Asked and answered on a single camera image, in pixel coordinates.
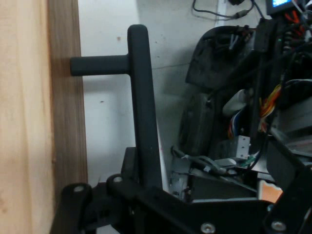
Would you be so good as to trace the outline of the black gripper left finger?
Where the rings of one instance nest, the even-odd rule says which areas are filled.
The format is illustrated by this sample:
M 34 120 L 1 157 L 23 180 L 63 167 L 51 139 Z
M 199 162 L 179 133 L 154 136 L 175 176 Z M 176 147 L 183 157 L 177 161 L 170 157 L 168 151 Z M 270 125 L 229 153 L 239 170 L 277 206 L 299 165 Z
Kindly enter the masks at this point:
M 95 234 L 111 225 L 120 234 L 145 234 L 147 213 L 139 201 L 145 155 L 145 147 L 129 147 L 120 174 L 94 188 L 83 183 L 64 187 L 50 232 Z

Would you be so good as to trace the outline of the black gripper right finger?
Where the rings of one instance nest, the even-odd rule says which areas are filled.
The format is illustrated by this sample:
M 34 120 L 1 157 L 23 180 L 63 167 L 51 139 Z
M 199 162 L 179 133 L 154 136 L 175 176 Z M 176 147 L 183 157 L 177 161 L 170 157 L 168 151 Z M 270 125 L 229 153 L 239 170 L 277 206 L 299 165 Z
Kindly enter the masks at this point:
M 286 146 L 270 140 L 267 170 L 283 193 L 263 221 L 267 234 L 312 232 L 312 169 Z

